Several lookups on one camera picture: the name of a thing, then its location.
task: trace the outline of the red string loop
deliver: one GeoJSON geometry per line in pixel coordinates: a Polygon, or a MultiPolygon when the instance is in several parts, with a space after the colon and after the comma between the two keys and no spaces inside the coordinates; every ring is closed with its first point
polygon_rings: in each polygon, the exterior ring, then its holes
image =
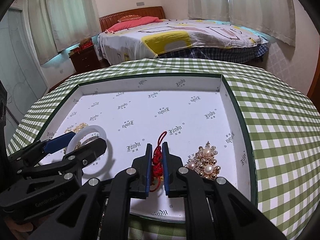
{"type": "Polygon", "coordinates": [[[159,139],[158,139],[158,145],[155,148],[154,152],[153,152],[153,157],[152,157],[152,178],[151,178],[151,183],[153,184],[153,181],[155,178],[158,178],[158,185],[156,186],[155,189],[150,190],[150,192],[154,192],[156,191],[159,186],[160,186],[160,182],[161,182],[161,176],[163,176],[163,168],[162,168],[162,163],[161,163],[161,159],[162,159],[162,152],[161,152],[161,146],[160,144],[162,143],[162,140],[164,139],[164,137],[167,135],[167,132],[164,131],[159,139]]]}

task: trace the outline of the nightstand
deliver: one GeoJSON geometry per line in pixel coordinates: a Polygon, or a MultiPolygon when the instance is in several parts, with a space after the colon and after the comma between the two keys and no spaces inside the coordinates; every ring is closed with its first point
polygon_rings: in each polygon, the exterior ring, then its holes
{"type": "Polygon", "coordinates": [[[96,51],[94,50],[94,46],[81,50],[80,52],[75,52],[73,55],[69,56],[69,58],[71,59],[77,74],[100,69],[100,62],[96,51]]]}

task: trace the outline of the white bangle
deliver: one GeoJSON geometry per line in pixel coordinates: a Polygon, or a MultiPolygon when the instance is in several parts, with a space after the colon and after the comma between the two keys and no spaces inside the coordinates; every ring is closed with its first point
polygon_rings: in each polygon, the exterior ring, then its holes
{"type": "Polygon", "coordinates": [[[98,126],[98,125],[90,125],[87,126],[83,129],[81,129],[79,132],[76,133],[76,135],[71,139],[71,141],[68,144],[67,150],[66,150],[66,154],[72,152],[75,150],[77,144],[81,141],[81,139],[90,134],[90,133],[94,133],[94,132],[98,132],[99,133],[99,138],[104,139],[105,141],[107,141],[107,135],[105,130],[98,126]]]}

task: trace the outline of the shallow tray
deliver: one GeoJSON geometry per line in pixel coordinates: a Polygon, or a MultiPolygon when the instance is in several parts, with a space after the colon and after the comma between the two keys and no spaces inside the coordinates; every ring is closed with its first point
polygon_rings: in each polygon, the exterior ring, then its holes
{"type": "MultiPolygon", "coordinates": [[[[227,82],[217,74],[157,74],[83,83],[66,97],[44,124],[41,140],[55,138],[81,123],[99,125],[107,134],[107,150],[83,169],[82,182],[114,177],[132,160],[156,147],[163,131],[171,154],[188,158],[209,141],[216,146],[220,176],[255,205],[257,188],[252,148],[239,106],[227,82]]],[[[89,142],[90,134],[81,142],[89,142]]],[[[41,164],[62,159],[64,151],[47,155],[41,164]]],[[[146,200],[131,200],[130,212],[163,221],[184,222],[182,198],[169,199],[164,186],[146,200]]]]}

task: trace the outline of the gingham tablecloth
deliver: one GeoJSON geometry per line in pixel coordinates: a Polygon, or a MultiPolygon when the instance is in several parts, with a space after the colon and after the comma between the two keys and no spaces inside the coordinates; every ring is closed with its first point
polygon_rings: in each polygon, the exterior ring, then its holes
{"type": "MultiPolygon", "coordinates": [[[[263,69],[220,61],[169,58],[131,61],[73,76],[34,103],[15,131],[8,153],[33,142],[50,114],[80,83],[178,72],[224,75],[252,142],[258,208],[288,239],[296,238],[319,202],[320,115],[305,95],[263,69]]],[[[129,239],[184,238],[183,224],[131,217],[129,239]]]]}

